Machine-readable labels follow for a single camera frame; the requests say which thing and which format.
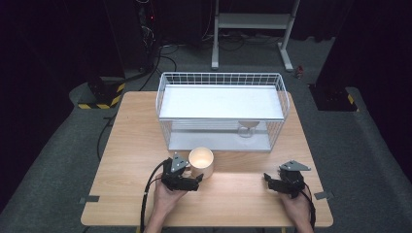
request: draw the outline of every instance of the wooden table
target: wooden table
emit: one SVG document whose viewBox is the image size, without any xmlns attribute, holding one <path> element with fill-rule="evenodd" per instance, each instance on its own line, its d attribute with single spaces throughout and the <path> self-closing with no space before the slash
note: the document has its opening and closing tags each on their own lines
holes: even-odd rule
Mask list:
<svg viewBox="0 0 412 233">
<path fill-rule="evenodd" d="M 155 113 L 156 92 L 127 92 L 103 153 L 87 202 L 84 225 L 139 225 L 143 192 L 154 168 L 168 151 Z M 312 194 L 323 191 L 312 155 L 291 100 L 290 115 L 272 152 L 214 151 L 215 172 L 185 195 L 165 226 L 292 226 L 278 194 L 267 188 L 263 173 L 278 179 L 279 165 L 296 160 L 312 168 L 302 172 Z M 187 157 L 188 151 L 179 151 Z M 153 208 L 151 187 L 146 220 Z M 313 198 L 316 226 L 327 227 L 333 218 L 326 199 Z"/>
</svg>

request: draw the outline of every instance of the white metal stand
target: white metal stand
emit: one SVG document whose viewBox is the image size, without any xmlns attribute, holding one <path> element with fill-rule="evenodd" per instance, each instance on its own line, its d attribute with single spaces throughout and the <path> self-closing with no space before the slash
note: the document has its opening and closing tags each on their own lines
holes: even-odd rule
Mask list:
<svg viewBox="0 0 412 233">
<path fill-rule="evenodd" d="M 219 28 L 255 28 L 255 29 L 284 29 L 285 36 L 278 48 L 287 71 L 293 67 L 286 51 L 286 46 L 291 35 L 294 19 L 300 0 L 294 0 L 290 14 L 224 14 L 219 13 L 219 0 L 216 0 L 215 30 L 212 51 L 212 69 L 219 69 Z"/>
</svg>

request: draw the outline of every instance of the wrist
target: wrist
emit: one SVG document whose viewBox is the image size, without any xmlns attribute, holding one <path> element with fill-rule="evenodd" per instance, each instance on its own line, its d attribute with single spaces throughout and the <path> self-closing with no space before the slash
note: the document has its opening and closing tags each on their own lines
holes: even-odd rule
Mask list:
<svg viewBox="0 0 412 233">
<path fill-rule="evenodd" d="M 295 225 L 297 233 L 313 233 L 312 225 L 309 221 L 297 222 Z"/>
<path fill-rule="evenodd" d="M 163 222 L 166 220 L 167 215 L 164 212 L 154 210 L 149 218 L 144 233 L 159 233 L 161 232 Z"/>
</svg>

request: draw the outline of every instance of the white wire basket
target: white wire basket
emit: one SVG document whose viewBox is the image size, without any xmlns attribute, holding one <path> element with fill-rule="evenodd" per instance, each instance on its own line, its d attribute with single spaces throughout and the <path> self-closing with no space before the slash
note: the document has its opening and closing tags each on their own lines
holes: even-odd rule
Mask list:
<svg viewBox="0 0 412 233">
<path fill-rule="evenodd" d="M 163 73 L 156 97 L 169 150 L 271 151 L 289 108 L 278 73 Z"/>
</svg>

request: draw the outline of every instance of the gray carpet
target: gray carpet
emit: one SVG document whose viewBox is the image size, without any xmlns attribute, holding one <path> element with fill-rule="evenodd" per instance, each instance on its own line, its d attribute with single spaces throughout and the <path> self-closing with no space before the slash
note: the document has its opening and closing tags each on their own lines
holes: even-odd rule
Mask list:
<svg viewBox="0 0 412 233">
<path fill-rule="evenodd" d="M 246 44 L 239 50 L 221 50 L 219 72 L 279 72 L 292 94 L 297 112 L 314 157 L 324 189 L 334 198 L 328 201 L 334 223 L 317 232 L 411 232 L 412 186 L 401 172 L 356 88 L 348 87 L 358 112 L 320 112 L 307 84 L 318 77 L 333 41 L 315 43 L 291 40 L 288 52 L 292 64 L 302 65 L 304 76 L 296 79 L 285 72 L 274 43 Z M 224 49 L 236 44 L 222 43 Z M 187 46 L 164 48 L 180 72 L 211 72 L 211 49 Z M 173 71 L 174 64 L 160 60 L 161 72 Z M 158 74 L 144 90 L 156 90 Z M 146 78 L 126 84 L 125 91 L 138 90 Z M 74 104 L 86 85 L 75 88 Z M 96 153 L 99 134 L 107 119 L 117 111 L 80 110 L 72 114 L 50 138 L 39 157 L 0 216 L 0 232 L 83 232 L 79 204 L 91 188 L 98 167 Z M 104 150 L 110 128 L 104 133 Z M 90 227 L 87 232 L 135 232 L 134 227 Z M 227 228 L 226 232 L 239 232 Z M 266 229 L 265 232 L 280 232 Z"/>
</svg>

